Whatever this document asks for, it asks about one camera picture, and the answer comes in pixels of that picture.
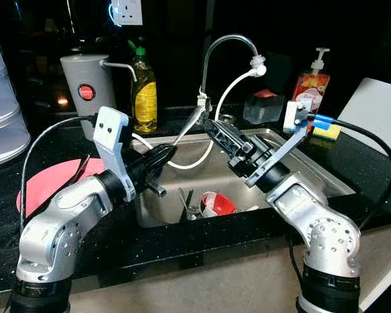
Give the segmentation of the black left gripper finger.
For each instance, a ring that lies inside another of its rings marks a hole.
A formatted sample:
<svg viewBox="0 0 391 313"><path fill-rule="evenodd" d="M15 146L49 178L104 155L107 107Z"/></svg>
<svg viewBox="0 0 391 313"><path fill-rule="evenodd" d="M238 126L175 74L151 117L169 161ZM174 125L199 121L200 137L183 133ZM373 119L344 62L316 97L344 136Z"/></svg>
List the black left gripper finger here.
<svg viewBox="0 0 391 313"><path fill-rule="evenodd" d="M166 164L171 161L177 152L177 146L174 144L163 143L153 148L153 163Z"/></svg>
<svg viewBox="0 0 391 313"><path fill-rule="evenodd" d="M157 180L162 175L163 169L171 161L171 156L154 156L153 157L153 179Z"/></svg>

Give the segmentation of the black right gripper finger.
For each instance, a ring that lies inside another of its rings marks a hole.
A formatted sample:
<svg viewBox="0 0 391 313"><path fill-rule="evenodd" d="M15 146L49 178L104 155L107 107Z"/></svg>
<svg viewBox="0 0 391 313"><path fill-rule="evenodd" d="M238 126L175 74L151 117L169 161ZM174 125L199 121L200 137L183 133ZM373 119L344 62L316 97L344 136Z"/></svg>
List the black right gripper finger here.
<svg viewBox="0 0 391 313"><path fill-rule="evenodd" d="M218 143L222 148L253 147L246 136L231 123L209 119L209 136L214 143Z"/></svg>
<svg viewBox="0 0 391 313"><path fill-rule="evenodd" d="M214 143L218 144L229 156L239 153L239 128L231 123L204 123L207 133Z"/></svg>

